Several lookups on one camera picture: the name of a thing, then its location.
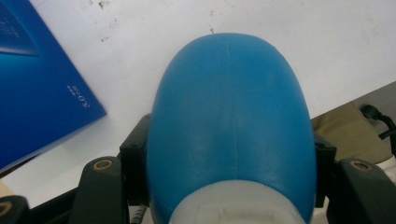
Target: white surface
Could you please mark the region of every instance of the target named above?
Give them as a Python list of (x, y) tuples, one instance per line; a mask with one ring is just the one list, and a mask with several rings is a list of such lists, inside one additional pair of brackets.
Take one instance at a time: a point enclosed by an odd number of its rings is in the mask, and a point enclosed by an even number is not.
[(303, 224), (296, 207), (274, 189), (246, 180), (205, 186), (177, 206), (169, 224)]
[(289, 61), (311, 118), (396, 81), (396, 1), (33, 0), (108, 115), (3, 181), (31, 206), (116, 155), (150, 112), (172, 57), (194, 38), (256, 35)]

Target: metal screw hole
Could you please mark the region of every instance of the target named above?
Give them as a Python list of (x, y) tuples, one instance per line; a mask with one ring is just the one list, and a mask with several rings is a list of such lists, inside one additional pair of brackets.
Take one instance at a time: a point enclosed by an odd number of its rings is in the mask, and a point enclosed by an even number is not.
[(100, 160), (93, 165), (93, 170), (105, 170), (113, 164), (111, 160)]
[(373, 167), (371, 165), (362, 161), (352, 161), (350, 164), (352, 164), (352, 166), (355, 167), (356, 169), (363, 172), (369, 172), (373, 170)]

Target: blue book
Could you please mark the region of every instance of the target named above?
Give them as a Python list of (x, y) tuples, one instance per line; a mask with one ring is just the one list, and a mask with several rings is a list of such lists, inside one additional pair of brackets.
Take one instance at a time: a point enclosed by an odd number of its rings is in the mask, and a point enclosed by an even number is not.
[(27, 0), (0, 0), (0, 171), (106, 114)]

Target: blue rubber dome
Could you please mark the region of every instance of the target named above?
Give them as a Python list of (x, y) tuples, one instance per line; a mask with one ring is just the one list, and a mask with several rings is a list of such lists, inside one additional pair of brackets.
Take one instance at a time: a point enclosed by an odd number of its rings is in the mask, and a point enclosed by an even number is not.
[(184, 47), (167, 67), (152, 109), (147, 176), (157, 224), (197, 189), (234, 179), (279, 191), (308, 222), (314, 139), (283, 56), (252, 35), (207, 35)]

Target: white tip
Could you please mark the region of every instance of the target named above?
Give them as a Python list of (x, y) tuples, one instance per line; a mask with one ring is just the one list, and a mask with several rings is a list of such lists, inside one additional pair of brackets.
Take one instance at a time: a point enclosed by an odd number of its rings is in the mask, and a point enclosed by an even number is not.
[(170, 224), (304, 223), (294, 205), (263, 184), (221, 181), (187, 196), (175, 209)]

